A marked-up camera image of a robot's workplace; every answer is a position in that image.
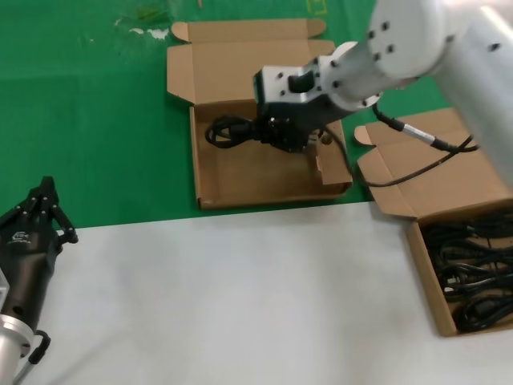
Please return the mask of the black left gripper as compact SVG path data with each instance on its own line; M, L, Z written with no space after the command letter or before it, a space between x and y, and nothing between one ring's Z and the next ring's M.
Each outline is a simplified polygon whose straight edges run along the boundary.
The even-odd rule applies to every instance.
M55 222L63 234L58 236ZM59 206L51 176L1 216L1 270L9 290L1 313L36 328L58 254L79 241L74 225Z

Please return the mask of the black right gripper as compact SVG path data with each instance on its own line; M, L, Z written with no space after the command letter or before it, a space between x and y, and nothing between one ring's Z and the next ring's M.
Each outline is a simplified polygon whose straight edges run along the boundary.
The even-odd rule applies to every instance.
M263 105L256 118L256 139L262 144L278 145L289 153L303 153L315 144L316 131L345 118L345 110L329 97L317 97L308 103L275 102Z

